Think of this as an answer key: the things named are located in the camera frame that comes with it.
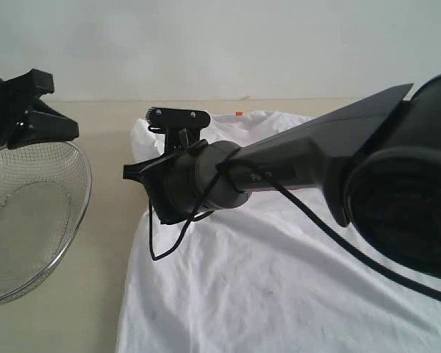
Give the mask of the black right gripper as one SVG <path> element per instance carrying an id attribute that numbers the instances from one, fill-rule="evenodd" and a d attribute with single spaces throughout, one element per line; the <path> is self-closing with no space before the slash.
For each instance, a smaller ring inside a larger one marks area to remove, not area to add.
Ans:
<path id="1" fill-rule="evenodd" d="M 205 139 L 185 147 L 165 144 L 159 157 L 124 165 L 122 178 L 143 181 L 161 223 L 177 224 L 187 219 L 192 209 L 184 205 L 182 197 L 186 196 L 189 201 L 195 199 L 192 168 L 205 147 Z"/>

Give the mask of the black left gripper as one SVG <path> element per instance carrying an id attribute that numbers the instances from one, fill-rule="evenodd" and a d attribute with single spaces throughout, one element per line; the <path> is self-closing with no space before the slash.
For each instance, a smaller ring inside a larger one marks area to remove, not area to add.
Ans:
<path id="1" fill-rule="evenodd" d="M 36 68 L 12 79 L 0 78 L 0 147 L 18 149 L 79 137 L 75 120 L 39 99 L 53 93 L 53 75 Z"/>

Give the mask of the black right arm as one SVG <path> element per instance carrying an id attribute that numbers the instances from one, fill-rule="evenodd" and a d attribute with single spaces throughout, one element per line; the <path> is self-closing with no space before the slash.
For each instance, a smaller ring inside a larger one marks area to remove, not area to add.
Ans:
<path id="1" fill-rule="evenodd" d="M 206 113 L 152 108 L 156 158 L 123 167 L 164 224 L 234 209 L 254 192 L 316 188 L 337 224 L 385 257 L 441 279 L 441 74 L 397 85 L 248 146 L 209 143 Z"/>

